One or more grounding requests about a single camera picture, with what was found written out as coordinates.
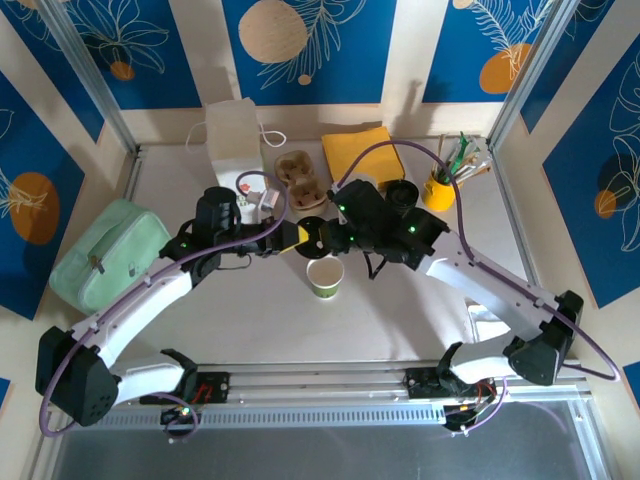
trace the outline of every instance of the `orange circle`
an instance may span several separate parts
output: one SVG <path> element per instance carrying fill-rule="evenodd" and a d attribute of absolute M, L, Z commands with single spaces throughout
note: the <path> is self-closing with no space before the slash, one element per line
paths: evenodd
<path fill-rule="evenodd" d="M 60 199 L 56 187 L 40 173 L 19 175 L 9 189 L 11 223 L 33 245 L 46 245 L 58 228 Z"/>
<path fill-rule="evenodd" d="M 599 217 L 610 218 L 616 212 L 616 196 L 609 190 L 598 192 L 595 208 Z"/>
<path fill-rule="evenodd" d="M 133 71 L 131 65 L 121 61 L 113 62 L 109 69 L 114 77 L 123 82 L 133 80 L 133 77 L 136 76 L 136 72 Z"/>
<path fill-rule="evenodd" d="M 487 93 L 507 93 L 531 50 L 528 43 L 518 43 L 496 53 L 480 72 L 480 88 Z"/>

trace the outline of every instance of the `beige circle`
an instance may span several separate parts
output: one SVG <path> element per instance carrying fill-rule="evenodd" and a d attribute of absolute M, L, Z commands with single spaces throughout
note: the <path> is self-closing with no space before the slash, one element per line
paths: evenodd
<path fill-rule="evenodd" d="M 302 86 L 309 85 L 311 83 L 311 77 L 307 74 L 300 75 L 298 77 L 298 83 Z"/>
<path fill-rule="evenodd" d="M 307 44 L 307 27 L 293 7 L 282 0 L 260 0 L 240 19 L 240 42 L 258 62 L 291 60 Z"/>
<path fill-rule="evenodd" d="M 459 10 L 468 8 L 475 0 L 453 0 L 453 6 Z"/>
<path fill-rule="evenodd" d="M 36 0 L 16 0 L 20 5 L 30 8 L 31 10 L 37 10 Z M 69 0 L 58 0 L 59 3 L 68 2 Z"/>

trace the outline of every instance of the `glass panel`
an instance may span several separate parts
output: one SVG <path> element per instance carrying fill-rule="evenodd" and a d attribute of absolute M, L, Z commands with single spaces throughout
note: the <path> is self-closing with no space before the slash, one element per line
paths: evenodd
<path fill-rule="evenodd" d="M 584 479 L 566 402 L 506 404 L 468 438 L 435 426 L 202 430 L 170 445 L 157 431 L 68 434 L 54 479 Z"/>

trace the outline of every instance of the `black cup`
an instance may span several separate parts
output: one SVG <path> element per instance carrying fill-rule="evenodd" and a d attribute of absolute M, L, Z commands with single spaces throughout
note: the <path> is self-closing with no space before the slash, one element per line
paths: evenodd
<path fill-rule="evenodd" d="M 420 197 L 418 187 L 408 180 L 396 180 L 387 187 L 385 201 L 400 215 L 404 216 L 416 206 Z"/>

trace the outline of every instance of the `aluminum frame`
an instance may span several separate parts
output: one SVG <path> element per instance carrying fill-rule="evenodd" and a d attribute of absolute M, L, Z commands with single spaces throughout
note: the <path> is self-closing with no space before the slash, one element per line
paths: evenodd
<path fill-rule="evenodd" d="M 120 107 L 64 6 L 58 0 L 35 0 L 35 4 L 40 17 L 100 114 L 111 125 L 125 150 L 135 153 L 138 146 L 120 113 Z"/>

